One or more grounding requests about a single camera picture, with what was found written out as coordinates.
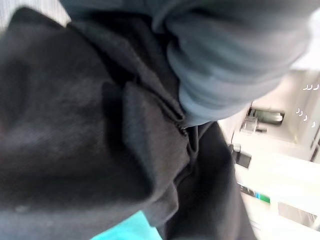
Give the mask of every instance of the black jacket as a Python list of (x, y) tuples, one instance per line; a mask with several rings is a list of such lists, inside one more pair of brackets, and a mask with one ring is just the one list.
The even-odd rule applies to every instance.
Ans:
[(218, 124), (182, 127), (166, 38), (91, 19), (22, 8), (0, 39), (0, 239), (87, 240), (139, 210), (163, 239), (255, 239)]

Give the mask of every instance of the teal fabric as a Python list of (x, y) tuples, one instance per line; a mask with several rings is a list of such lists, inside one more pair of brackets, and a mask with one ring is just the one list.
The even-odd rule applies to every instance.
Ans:
[(157, 229), (149, 225), (143, 212), (139, 211), (91, 240), (162, 240), (162, 238)]

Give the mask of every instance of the gray sweatshirt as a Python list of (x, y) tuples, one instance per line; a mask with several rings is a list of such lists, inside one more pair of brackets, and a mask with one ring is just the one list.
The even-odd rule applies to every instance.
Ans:
[(93, 11), (152, 17), (170, 32), (187, 124), (227, 118), (274, 89), (308, 45), (320, 0), (61, 0), (71, 18)]

